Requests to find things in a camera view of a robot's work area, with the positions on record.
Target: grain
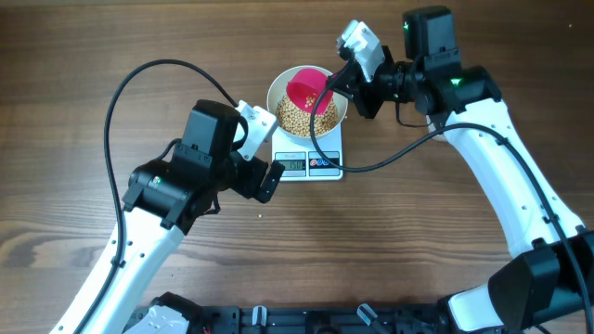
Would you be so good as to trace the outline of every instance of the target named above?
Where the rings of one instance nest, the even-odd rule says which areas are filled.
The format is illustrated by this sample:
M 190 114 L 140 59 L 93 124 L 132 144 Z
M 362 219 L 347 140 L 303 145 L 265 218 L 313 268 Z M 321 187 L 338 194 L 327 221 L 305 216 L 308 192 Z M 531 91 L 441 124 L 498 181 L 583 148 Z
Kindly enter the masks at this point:
M 305 99 L 307 108 L 316 103 L 314 97 Z M 291 102 L 288 96 L 284 96 L 277 107 L 278 124 L 281 128 L 293 135 L 309 137 L 309 122 L 311 114 L 303 111 Z M 314 119 L 314 130 L 316 135 L 323 135 L 332 130 L 338 124 L 338 108 L 334 100 L 330 101 L 328 109 L 323 115 L 317 114 Z

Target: scale control panel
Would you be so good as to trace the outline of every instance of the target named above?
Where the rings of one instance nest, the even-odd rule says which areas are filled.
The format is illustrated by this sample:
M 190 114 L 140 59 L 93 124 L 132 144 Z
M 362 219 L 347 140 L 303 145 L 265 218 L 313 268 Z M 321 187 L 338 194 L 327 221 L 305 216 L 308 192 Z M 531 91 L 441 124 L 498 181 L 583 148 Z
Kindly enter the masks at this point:
M 342 164 L 338 151 L 324 152 L 330 161 Z M 280 181 L 324 181 L 339 180 L 342 171 L 332 167 L 316 151 L 277 152 L 275 160 L 285 166 Z

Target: white scale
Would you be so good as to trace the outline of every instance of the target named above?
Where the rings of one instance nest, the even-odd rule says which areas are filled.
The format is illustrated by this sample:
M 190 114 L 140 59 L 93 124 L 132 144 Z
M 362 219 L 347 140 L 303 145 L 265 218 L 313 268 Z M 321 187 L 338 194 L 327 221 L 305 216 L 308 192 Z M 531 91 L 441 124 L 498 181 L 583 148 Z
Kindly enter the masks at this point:
M 342 130 L 339 124 L 329 134 L 317 140 L 320 148 L 333 162 L 342 165 Z M 280 181 L 332 181 L 342 179 L 342 171 L 321 159 L 310 141 L 298 144 L 278 128 L 272 134 L 272 160 L 285 165 Z

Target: red object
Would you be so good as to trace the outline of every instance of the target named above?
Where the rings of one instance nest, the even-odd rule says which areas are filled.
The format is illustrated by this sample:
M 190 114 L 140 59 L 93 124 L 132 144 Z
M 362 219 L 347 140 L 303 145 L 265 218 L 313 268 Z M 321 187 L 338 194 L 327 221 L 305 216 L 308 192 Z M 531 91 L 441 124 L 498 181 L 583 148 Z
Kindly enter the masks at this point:
M 307 107 L 307 98 L 313 97 L 317 99 L 324 88 L 326 88 L 326 81 L 328 76 L 316 69 L 303 69 L 297 72 L 295 76 L 287 84 L 287 96 L 295 106 L 301 110 L 309 113 L 314 109 L 316 102 Z M 334 92 L 328 91 L 324 99 L 320 101 L 317 106 L 316 115 L 323 115 L 332 100 Z

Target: wooden table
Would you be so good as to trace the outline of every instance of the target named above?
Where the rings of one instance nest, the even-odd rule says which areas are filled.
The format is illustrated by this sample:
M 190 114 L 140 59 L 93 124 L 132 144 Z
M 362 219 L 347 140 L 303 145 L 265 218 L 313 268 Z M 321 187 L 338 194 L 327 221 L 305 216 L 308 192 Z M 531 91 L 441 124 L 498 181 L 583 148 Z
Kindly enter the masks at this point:
M 401 14 L 430 2 L 224 2 L 0 9 L 0 333 L 51 329 L 106 244 L 115 216 L 105 172 L 105 112 L 136 66 L 179 58 L 237 100 L 265 107 L 287 68 L 338 70 L 335 39 L 364 20 L 404 58 Z M 568 206 L 594 227 L 592 2 L 445 1 L 465 66 L 498 83 L 524 143 Z M 132 170 L 183 132 L 200 76 L 162 67 L 126 88 L 111 129 L 121 194 Z M 349 109 L 345 163 L 392 155 L 426 130 Z M 412 105 L 409 122 L 422 122 Z M 270 159 L 270 146 L 258 154 Z M 282 184 L 262 205 L 227 191 L 200 218 L 142 302 L 165 291 L 203 305 L 434 302 L 484 283 L 510 260 L 498 220 L 449 145 L 428 143 L 341 182 Z M 547 324 L 582 333 L 583 314 Z

